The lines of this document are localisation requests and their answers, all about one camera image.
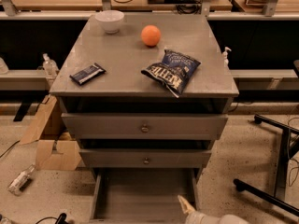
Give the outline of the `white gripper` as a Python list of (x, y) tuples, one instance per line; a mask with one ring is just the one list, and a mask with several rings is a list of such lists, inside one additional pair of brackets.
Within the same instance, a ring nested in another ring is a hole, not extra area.
[(200, 212), (194, 212), (195, 208), (181, 195), (178, 196), (182, 212), (187, 215), (185, 224), (217, 224), (218, 217), (208, 216)]

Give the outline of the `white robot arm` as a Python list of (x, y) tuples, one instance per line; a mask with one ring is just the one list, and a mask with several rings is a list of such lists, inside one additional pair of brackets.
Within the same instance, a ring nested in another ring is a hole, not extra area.
[(178, 196), (182, 212), (186, 215), (185, 224), (249, 224), (235, 215), (213, 217), (197, 211), (183, 196)]

